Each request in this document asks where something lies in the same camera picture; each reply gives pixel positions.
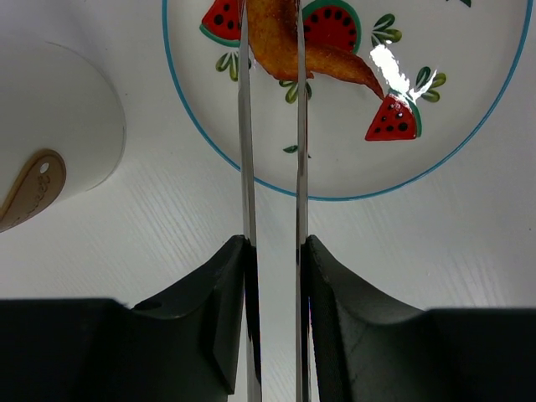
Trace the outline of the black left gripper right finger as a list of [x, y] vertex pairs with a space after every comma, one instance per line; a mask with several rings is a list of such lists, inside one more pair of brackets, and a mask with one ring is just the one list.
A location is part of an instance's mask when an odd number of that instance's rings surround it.
[[323, 401], [532, 401], [535, 310], [420, 310], [305, 245]]

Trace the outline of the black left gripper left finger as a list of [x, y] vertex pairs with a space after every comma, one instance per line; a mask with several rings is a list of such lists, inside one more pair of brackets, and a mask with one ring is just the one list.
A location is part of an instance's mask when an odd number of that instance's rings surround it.
[[249, 246], [126, 307], [108, 298], [4, 300], [4, 401], [225, 401], [235, 391]]

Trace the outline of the metal tongs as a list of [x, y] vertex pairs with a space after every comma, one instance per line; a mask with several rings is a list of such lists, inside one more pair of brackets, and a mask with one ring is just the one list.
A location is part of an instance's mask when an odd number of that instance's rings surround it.
[[[247, 325], [247, 400], [261, 401], [259, 277], [256, 255], [255, 173], [251, 126], [249, 37], [246, 3], [239, 4], [241, 24], [239, 46], [238, 124], [240, 137], [240, 174], [244, 236], [250, 245], [246, 253], [249, 266], [245, 273], [245, 312]], [[308, 236], [308, 137], [307, 72], [302, 3], [296, 2], [297, 28], [297, 145], [296, 174], [296, 400], [311, 399], [310, 309], [304, 276], [304, 246]]]

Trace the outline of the white cylindrical lunch container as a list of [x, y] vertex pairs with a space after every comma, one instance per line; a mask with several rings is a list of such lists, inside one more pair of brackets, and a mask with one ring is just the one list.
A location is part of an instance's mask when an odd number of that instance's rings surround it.
[[1, 230], [105, 182], [126, 118], [101, 70], [50, 42], [1, 39]]

